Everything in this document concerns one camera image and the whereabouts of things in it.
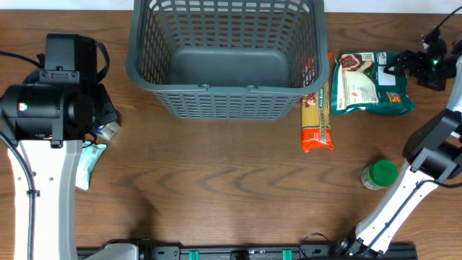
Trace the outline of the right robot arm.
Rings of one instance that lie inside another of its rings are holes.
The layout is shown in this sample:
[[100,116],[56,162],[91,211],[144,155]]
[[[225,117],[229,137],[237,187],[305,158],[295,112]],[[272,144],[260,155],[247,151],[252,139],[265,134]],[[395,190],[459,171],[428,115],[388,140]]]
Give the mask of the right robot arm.
[[385,66],[393,76],[409,74],[432,90],[445,89],[447,79],[455,80],[446,107],[408,139],[404,163],[396,182],[379,205],[337,245],[336,257],[357,259],[385,255],[393,236],[417,205],[438,187],[450,188],[446,181],[461,173],[461,148],[447,142],[461,138],[461,37],[449,51],[435,27],[422,36],[424,50],[404,51]]

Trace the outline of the grey plastic basket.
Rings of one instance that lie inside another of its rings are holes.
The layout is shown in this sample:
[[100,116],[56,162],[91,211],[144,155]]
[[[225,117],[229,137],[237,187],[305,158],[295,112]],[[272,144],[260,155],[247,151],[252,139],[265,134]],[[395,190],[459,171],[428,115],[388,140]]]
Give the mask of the grey plastic basket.
[[135,0],[126,70],[179,118],[278,120],[329,77],[323,0]]

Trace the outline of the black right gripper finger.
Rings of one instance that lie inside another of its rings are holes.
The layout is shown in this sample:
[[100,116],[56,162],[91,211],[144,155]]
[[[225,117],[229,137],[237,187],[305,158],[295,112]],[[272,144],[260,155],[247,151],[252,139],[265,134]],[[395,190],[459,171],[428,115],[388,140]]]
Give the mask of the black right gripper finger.
[[415,53],[410,50],[400,52],[394,60],[395,65],[412,65],[415,62]]
[[409,62],[404,60],[395,60],[393,63],[384,67],[383,72],[394,76],[405,76],[409,68]]

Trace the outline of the spaghetti pasta packet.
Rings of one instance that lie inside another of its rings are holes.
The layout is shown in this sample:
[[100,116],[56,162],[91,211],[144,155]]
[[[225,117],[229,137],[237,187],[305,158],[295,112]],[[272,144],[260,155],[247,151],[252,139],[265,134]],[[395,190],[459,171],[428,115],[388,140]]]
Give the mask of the spaghetti pasta packet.
[[317,92],[301,100],[301,145],[305,153],[313,149],[334,149],[331,136],[331,88],[328,79]]

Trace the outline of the blue toothpaste box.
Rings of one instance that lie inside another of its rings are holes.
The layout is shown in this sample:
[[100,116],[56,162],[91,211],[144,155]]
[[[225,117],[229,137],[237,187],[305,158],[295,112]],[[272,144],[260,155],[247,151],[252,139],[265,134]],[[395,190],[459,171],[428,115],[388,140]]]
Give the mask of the blue toothpaste box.
[[120,130],[121,126],[118,124],[117,121],[113,121],[105,125],[98,126],[95,129],[97,135],[107,141],[110,141]]

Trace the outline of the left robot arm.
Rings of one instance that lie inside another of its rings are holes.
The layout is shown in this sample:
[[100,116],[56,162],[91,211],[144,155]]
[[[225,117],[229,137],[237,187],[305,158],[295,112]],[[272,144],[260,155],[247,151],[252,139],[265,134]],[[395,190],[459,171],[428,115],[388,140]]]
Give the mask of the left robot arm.
[[75,181],[83,143],[118,114],[103,85],[105,46],[51,33],[22,84],[1,97],[1,140],[14,175],[14,257],[75,259]]

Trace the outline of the green snack bag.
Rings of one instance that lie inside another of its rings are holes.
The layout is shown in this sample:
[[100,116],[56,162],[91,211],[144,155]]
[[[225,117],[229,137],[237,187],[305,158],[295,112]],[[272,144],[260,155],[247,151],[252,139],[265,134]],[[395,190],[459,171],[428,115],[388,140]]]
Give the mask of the green snack bag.
[[366,111],[381,116],[401,116],[416,105],[407,95],[407,76],[383,72],[397,52],[346,52],[336,59],[331,87],[331,112],[346,115]]

